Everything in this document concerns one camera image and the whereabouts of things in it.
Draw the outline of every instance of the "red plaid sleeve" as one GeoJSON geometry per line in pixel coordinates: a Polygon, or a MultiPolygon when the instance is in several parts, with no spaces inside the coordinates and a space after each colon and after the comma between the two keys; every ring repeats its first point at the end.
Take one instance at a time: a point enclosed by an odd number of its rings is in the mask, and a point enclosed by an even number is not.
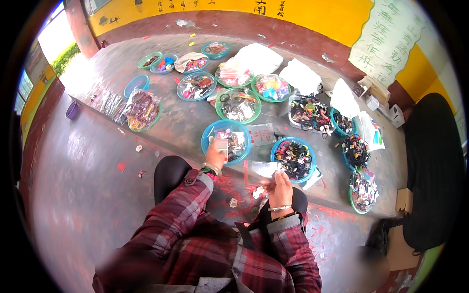
{"type": "Polygon", "coordinates": [[[299,215],[267,225],[278,261],[290,272],[295,291],[321,292],[321,277],[308,240],[302,231],[299,215]]]}
{"type": "Polygon", "coordinates": [[[165,258],[173,245],[194,227],[213,190],[213,182],[199,170],[191,170],[179,185],[146,216],[124,247],[138,247],[165,258]]]}

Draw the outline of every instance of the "black pants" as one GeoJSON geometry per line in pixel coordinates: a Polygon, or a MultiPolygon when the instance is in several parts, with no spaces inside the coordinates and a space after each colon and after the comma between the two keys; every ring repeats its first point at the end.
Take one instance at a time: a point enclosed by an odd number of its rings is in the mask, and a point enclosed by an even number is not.
{"type": "MultiPolygon", "coordinates": [[[[176,189],[191,169],[192,167],[181,157],[168,156],[162,158],[155,169],[155,205],[162,202],[171,191],[176,189]]],[[[270,205],[267,201],[258,217],[264,225],[272,221],[268,208],[270,208],[270,205]]],[[[293,187],[292,208],[298,212],[306,212],[308,208],[306,195],[295,187],[293,187]]]]}

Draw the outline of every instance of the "person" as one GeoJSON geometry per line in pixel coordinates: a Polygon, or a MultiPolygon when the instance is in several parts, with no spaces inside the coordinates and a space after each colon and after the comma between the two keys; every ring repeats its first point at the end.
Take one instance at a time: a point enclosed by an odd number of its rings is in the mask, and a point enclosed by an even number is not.
{"type": "Polygon", "coordinates": [[[130,241],[96,266],[95,292],[321,291],[304,233],[306,195],[285,172],[265,184],[268,201],[248,227],[236,224],[238,232],[205,211],[224,164],[214,145],[201,170],[177,156],[161,159],[155,206],[130,241]]]}

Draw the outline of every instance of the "yellow wall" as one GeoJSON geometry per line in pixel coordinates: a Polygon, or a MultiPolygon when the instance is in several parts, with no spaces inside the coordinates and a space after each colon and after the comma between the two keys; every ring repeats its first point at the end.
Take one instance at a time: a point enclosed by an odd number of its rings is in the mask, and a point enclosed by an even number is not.
{"type": "MultiPolygon", "coordinates": [[[[215,4],[208,4],[210,0],[200,0],[197,7],[194,5],[195,0],[185,0],[185,7],[181,6],[181,2],[183,1],[144,0],[142,4],[135,5],[134,0],[112,0],[93,14],[89,22],[94,35],[99,36],[133,21],[171,12],[223,10],[258,14],[254,11],[257,5],[254,0],[212,0],[215,4]],[[174,3],[174,8],[169,8],[170,3],[174,3]],[[102,16],[107,18],[107,22],[100,25],[99,21],[102,16]],[[114,16],[118,17],[118,21],[109,23],[114,16]]],[[[360,36],[362,24],[368,19],[373,6],[370,0],[285,0],[282,17],[277,15],[280,0],[263,0],[263,2],[267,3],[261,4],[265,6],[265,16],[301,25],[347,46],[351,46],[360,36]]]]}
{"type": "MultiPolygon", "coordinates": [[[[55,73],[52,70],[52,67],[49,65],[44,70],[45,77],[48,81],[52,81],[55,77],[55,73]]],[[[39,107],[39,104],[42,101],[42,97],[44,96],[47,89],[45,88],[44,82],[39,80],[34,87],[32,88],[31,94],[24,104],[23,112],[21,113],[21,129],[23,130],[23,146],[26,143],[26,137],[28,136],[28,132],[30,129],[30,125],[36,114],[36,110],[39,107]]]]}
{"type": "MultiPolygon", "coordinates": [[[[144,0],[142,4],[135,5],[134,0],[112,0],[93,14],[89,22],[94,35],[99,36],[139,19],[178,11],[224,10],[257,14],[254,11],[257,5],[254,0],[212,0],[215,4],[208,4],[210,0],[201,0],[198,1],[196,7],[195,0],[184,1],[185,7],[181,6],[181,2],[180,0],[144,0]],[[169,7],[170,3],[174,4],[174,8],[169,7]],[[99,22],[103,16],[107,18],[107,21],[100,25],[99,22]],[[109,23],[110,19],[115,16],[118,17],[118,21],[109,23]]],[[[265,6],[266,16],[306,27],[349,47],[360,37],[362,25],[368,20],[373,6],[372,0],[286,0],[282,17],[277,15],[280,0],[264,0],[264,2],[267,3],[262,4],[265,6]]],[[[396,76],[396,80],[413,100],[418,100],[429,92],[440,93],[448,100],[455,113],[445,88],[439,82],[435,70],[418,45],[415,45],[410,52],[406,67],[396,76]]]]}

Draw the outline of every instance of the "silver bracelet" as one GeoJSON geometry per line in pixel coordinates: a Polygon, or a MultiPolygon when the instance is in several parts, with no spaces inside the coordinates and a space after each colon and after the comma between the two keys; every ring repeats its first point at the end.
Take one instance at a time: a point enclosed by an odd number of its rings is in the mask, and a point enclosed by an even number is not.
{"type": "Polygon", "coordinates": [[[273,209],[268,209],[268,211],[278,211],[278,210],[284,210],[284,209],[289,209],[291,208],[291,205],[284,205],[283,207],[278,207],[278,208],[273,208],[273,209]]]}
{"type": "Polygon", "coordinates": [[[213,171],[215,171],[215,173],[217,174],[217,176],[221,176],[221,170],[220,170],[217,166],[215,166],[214,164],[212,164],[212,163],[207,163],[207,162],[205,162],[205,163],[202,163],[200,166],[201,166],[201,168],[204,168],[204,167],[210,168],[210,169],[212,169],[213,171]]]}

